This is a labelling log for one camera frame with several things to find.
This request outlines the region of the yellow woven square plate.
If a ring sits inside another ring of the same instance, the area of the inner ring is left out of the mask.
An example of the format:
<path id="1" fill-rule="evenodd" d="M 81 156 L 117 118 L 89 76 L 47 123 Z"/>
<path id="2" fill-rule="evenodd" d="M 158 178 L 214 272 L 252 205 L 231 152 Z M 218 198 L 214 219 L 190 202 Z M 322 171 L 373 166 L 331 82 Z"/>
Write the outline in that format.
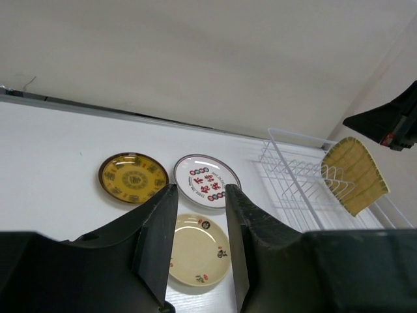
<path id="1" fill-rule="evenodd" d="M 390 189 L 366 146 L 354 137 L 337 142 L 321 162 L 321 176 L 337 201 L 352 216 Z"/>

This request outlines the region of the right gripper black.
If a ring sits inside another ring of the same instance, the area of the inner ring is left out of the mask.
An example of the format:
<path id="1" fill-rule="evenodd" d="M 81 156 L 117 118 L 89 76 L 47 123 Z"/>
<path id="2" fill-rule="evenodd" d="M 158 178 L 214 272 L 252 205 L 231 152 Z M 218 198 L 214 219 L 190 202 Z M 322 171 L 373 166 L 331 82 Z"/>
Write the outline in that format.
<path id="1" fill-rule="evenodd" d="M 416 82 L 391 102 L 343 120 L 343 125 L 393 151 L 416 143 Z"/>

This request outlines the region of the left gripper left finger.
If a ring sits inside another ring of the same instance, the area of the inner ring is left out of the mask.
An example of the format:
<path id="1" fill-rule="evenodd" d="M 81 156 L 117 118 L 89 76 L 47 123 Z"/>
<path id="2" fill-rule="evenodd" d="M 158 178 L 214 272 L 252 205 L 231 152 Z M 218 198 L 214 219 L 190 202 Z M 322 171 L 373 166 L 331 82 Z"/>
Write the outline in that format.
<path id="1" fill-rule="evenodd" d="M 143 205 L 72 243 L 74 275 L 95 308 L 160 308 L 166 295 L 179 194 L 168 184 Z"/>

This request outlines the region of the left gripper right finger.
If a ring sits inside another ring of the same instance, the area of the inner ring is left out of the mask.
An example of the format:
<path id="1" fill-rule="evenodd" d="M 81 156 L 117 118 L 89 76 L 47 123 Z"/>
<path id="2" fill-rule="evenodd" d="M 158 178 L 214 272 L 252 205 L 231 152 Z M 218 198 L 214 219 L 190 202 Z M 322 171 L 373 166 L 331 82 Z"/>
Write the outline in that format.
<path id="1" fill-rule="evenodd" d="M 235 297 L 239 312 L 305 312 L 306 261 L 301 233 L 226 187 Z"/>

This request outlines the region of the white plate red characters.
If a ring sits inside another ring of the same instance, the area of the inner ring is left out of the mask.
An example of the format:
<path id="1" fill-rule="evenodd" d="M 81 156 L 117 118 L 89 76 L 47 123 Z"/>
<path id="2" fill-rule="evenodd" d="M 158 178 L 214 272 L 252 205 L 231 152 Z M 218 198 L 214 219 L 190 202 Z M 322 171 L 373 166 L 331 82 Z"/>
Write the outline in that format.
<path id="1" fill-rule="evenodd" d="M 225 208 L 225 187 L 241 186 L 237 174 L 224 162 L 208 155 L 191 154 L 173 169 L 175 182 L 190 201 L 207 209 Z"/>

